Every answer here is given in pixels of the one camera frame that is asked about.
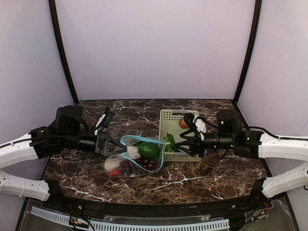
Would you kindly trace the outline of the green toy cucumber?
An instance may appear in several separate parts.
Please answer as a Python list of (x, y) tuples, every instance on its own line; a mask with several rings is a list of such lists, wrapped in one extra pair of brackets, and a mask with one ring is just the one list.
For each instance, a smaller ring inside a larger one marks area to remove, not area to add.
[(175, 142), (175, 140), (173, 138), (173, 135), (170, 134), (170, 133), (167, 133), (167, 138), (168, 138), (168, 142), (170, 142), (170, 148), (174, 152), (178, 153), (180, 150), (176, 147), (176, 142)]

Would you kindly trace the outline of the dark red toy grapes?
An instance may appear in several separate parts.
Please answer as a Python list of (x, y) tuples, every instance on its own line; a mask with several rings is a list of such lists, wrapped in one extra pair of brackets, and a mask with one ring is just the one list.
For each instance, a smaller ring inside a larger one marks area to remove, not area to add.
[(156, 170), (156, 161), (150, 158), (139, 157), (134, 160), (136, 163), (128, 159), (120, 162), (120, 175), (132, 177), (132, 175), (147, 175), (149, 171)]

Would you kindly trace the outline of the red toy chili pepper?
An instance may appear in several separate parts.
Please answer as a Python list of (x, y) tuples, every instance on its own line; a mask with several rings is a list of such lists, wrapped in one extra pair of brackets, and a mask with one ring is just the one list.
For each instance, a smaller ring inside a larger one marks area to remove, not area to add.
[(116, 176), (119, 176), (119, 174), (120, 174), (120, 171), (118, 169), (114, 170), (113, 172), (108, 173), (110, 177), (116, 177)]

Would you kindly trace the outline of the clear zip top bag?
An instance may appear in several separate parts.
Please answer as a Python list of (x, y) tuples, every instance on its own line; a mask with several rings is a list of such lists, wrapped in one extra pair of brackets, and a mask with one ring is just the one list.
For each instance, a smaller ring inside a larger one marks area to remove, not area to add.
[(111, 155), (103, 163), (111, 178), (135, 178), (158, 172), (164, 164), (165, 152), (173, 151), (173, 142), (168, 137), (157, 140), (126, 135), (120, 143), (126, 151)]

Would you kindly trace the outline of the dark green toy avocado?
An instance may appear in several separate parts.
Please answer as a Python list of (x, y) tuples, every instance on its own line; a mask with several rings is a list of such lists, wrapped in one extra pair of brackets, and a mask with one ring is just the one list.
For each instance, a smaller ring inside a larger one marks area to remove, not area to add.
[(156, 143), (143, 142), (138, 147), (139, 153), (144, 158), (158, 159), (160, 155), (160, 147)]

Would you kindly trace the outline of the green toy leafy vegetable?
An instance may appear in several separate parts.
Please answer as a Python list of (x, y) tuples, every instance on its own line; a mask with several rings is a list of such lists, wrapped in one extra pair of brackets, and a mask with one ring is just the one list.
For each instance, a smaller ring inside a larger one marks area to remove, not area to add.
[[(141, 143), (140, 141), (132, 140), (132, 141), (126, 142), (126, 146), (136, 146), (137, 147), (140, 143)], [(136, 163), (133, 159), (130, 159), (129, 157), (127, 157), (127, 152), (125, 152), (122, 154), (115, 154), (115, 155), (108, 157), (103, 164), (103, 168), (107, 173), (113, 172), (116, 169), (119, 170), (120, 162), (123, 161), (124, 159), (128, 159), (132, 161), (133, 163)]]

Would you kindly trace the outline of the green toy grapes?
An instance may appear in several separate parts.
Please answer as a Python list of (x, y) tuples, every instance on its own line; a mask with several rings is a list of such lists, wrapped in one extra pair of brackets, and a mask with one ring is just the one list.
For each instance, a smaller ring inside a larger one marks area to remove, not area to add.
[(166, 145), (165, 151), (166, 151), (166, 152), (172, 152), (172, 153), (174, 153), (174, 151), (170, 148), (170, 142), (168, 142), (168, 138), (165, 136), (163, 139), (168, 143), (168, 144)]

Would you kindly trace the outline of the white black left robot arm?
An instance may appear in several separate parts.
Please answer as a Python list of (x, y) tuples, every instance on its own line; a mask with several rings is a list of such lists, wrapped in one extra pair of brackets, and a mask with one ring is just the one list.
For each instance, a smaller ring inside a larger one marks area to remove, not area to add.
[[(127, 147), (104, 130), (114, 113), (107, 107), (98, 123), (89, 128), (79, 106), (64, 106), (56, 111), (55, 120), (47, 127), (31, 130), (20, 138), (0, 146), (0, 167), (6, 168), (24, 161), (37, 160), (60, 154), (64, 149), (111, 156), (127, 151)], [(62, 196), (58, 182), (30, 180), (0, 172), (0, 191), (5, 194), (48, 201)]]

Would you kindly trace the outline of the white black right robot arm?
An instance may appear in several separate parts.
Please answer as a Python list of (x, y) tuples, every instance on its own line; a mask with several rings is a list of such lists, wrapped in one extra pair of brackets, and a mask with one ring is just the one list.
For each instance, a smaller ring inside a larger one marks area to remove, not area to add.
[(308, 139), (270, 133), (264, 128), (244, 130), (240, 113), (222, 110), (217, 113), (218, 131), (208, 132), (207, 122), (200, 116), (186, 113), (183, 117), (189, 129), (180, 134), (183, 141), (175, 146), (190, 156), (204, 156), (207, 150), (233, 150), (239, 157), (250, 159), (283, 158), (303, 161), (300, 166), (274, 177), (255, 182), (250, 196), (259, 200), (307, 186)]

